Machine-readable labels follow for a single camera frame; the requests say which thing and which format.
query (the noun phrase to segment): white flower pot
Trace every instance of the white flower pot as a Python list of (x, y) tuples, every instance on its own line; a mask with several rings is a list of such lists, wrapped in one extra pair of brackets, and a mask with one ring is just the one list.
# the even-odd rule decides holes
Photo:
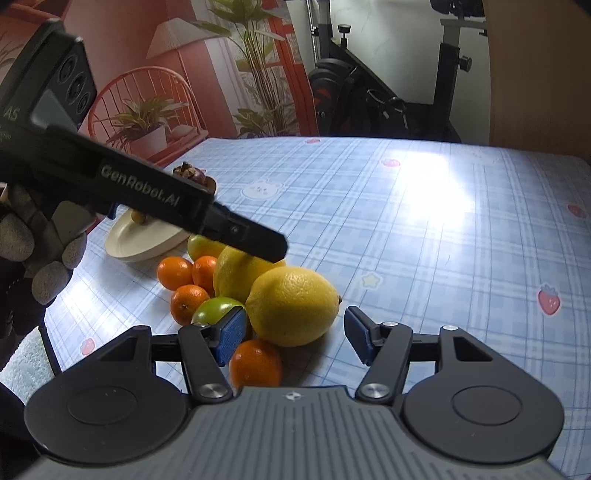
[(164, 125), (161, 125), (156, 130), (130, 142), (131, 151), (139, 158), (147, 160), (152, 155), (164, 150), (166, 148), (166, 130)]

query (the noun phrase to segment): gloved hand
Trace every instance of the gloved hand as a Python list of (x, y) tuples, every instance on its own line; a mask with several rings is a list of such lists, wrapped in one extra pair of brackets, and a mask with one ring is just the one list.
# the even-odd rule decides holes
[(94, 212), (72, 202), (9, 185), (0, 197), (0, 365), (38, 326), (66, 287), (86, 248)]

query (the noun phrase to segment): checkered tablecloth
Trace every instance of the checkered tablecloth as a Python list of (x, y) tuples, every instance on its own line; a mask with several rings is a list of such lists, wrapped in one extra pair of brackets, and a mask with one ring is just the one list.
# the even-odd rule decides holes
[[(288, 385), (344, 384), (366, 372), (343, 312), (415, 332), (454, 324), (560, 398), (566, 422), (551, 457), (591, 475), (591, 168), (582, 160), (416, 141), (207, 140), (183, 160), (214, 177), (218, 200), (288, 236), (289, 264), (312, 268), (343, 297), (327, 335), (286, 349)], [(47, 312), (63, 368), (127, 328), (177, 330), (159, 258), (124, 264), (89, 236), (81, 266)], [(175, 251), (186, 255), (184, 245)], [(406, 388), (433, 373), (412, 364)], [(180, 366), (158, 374), (184, 388)]]

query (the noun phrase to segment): lampshade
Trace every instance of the lampshade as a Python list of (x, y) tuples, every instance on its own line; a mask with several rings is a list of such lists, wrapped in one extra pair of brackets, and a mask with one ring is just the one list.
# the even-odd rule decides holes
[(194, 41), (215, 38), (218, 35), (197, 28), (181, 18), (173, 18), (156, 27), (152, 43), (148, 49), (147, 59), (175, 50)]

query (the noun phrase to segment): orange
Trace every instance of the orange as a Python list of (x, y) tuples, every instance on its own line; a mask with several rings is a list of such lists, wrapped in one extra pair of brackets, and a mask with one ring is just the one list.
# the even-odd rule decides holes
[(216, 264), (217, 258), (209, 255), (199, 257), (193, 264), (193, 283), (203, 288), (211, 298), (216, 296), (213, 291), (213, 271)]
[(255, 338), (238, 345), (229, 363), (230, 379), (236, 387), (279, 387), (281, 355), (272, 343)]
[(156, 276), (164, 288), (176, 290), (193, 283), (192, 270), (193, 264), (186, 258), (166, 257), (158, 264)]
[(201, 287), (183, 285), (170, 297), (170, 313), (179, 325), (188, 325), (195, 310), (206, 300), (209, 300), (209, 295)]

